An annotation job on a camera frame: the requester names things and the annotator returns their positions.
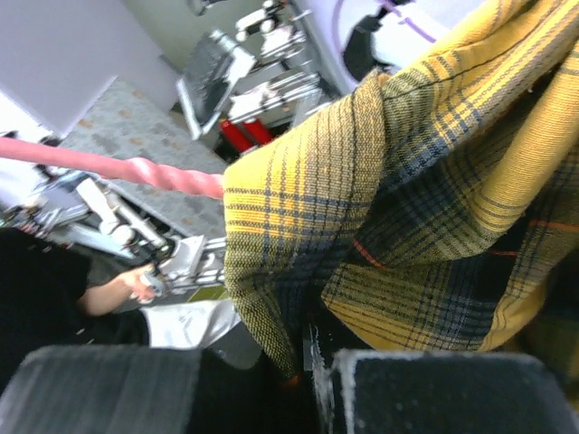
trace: cable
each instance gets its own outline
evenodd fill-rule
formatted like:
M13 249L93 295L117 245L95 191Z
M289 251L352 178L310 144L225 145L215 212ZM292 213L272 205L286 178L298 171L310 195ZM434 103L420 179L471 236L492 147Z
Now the cable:
M150 184L161 190L223 198L223 176L196 170L181 170L157 165L146 158L119 160L23 140L0 137L0 156L40 165L56 165L92 172L108 179L124 179L135 184Z
M342 8L344 7L344 2L345 0L337 0L332 12L332 42L334 43L334 49L336 50L336 53L340 56L344 52L339 34L340 16L342 16Z
M388 11L394 13L397 17L403 18L402 23L407 24L411 29L421 35L428 42L436 42L436 39L430 36L427 32L425 32L422 28L416 25L410 18L404 17L398 6L391 2L390 0L376 0L377 2L381 3L383 8ZM342 54L344 52L344 48L342 47L342 42L339 38L339 21L340 16L342 14L342 9L344 7L345 0L337 0L336 5L334 6L334 10L332 12L332 30L331 30L331 37L332 43L334 44L334 49L336 53ZM378 14L377 18L384 18L385 14L382 11Z

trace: yellow plaid fabric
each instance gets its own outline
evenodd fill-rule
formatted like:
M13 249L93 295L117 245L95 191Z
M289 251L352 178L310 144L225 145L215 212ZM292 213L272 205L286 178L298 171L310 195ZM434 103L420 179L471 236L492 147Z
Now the yellow plaid fabric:
M576 0L488 0L227 170L226 283L284 378L316 300L377 349L466 351L578 301L553 283L579 246L578 37ZM534 332L561 373L577 312Z

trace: black fabric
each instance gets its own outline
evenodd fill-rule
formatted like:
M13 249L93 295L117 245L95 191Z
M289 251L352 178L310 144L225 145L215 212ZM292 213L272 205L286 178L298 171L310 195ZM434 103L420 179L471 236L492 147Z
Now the black fabric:
M504 288L507 287L513 273L517 253L523 245L532 216L531 206L507 233L480 255L479 278L477 278L472 292L474 299L488 301L496 305L504 296ZM488 330L490 330L491 325L492 320L488 323Z
M268 402L264 394L265 357L238 369L212 351L203 351L195 405L187 433L259 432Z
M0 392L31 351L51 344L148 344L137 310L98 318L76 302L90 260L16 229L0 229Z

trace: human hand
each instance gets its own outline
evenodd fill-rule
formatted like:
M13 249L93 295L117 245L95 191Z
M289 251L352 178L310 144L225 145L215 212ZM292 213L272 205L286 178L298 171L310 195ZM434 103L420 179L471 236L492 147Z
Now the human hand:
M152 272L153 267L146 265L137 269L130 269L117 277L124 288L130 291L131 298L136 298L140 303L147 303L153 301L155 292L153 288L148 285L143 277L145 273Z

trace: white wall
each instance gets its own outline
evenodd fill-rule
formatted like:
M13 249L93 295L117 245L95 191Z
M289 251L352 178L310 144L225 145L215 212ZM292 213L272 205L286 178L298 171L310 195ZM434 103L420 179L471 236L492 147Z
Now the white wall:
M18 131L19 138L37 142L50 134L14 102L0 93L0 132ZM0 208L23 203L42 177L32 163L0 158Z
M176 74L120 0L2 0L0 91L66 135L119 75L162 109Z
M189 55L203 33L217 27L234 36L235 22L263 4L263 0L229 0L214 5L203 16L195 16L187 7L186 0L123 0L123 2L163 49L165 56L179 69L185 67ZM258 52L260 38L251 38L243 46L250 51Z

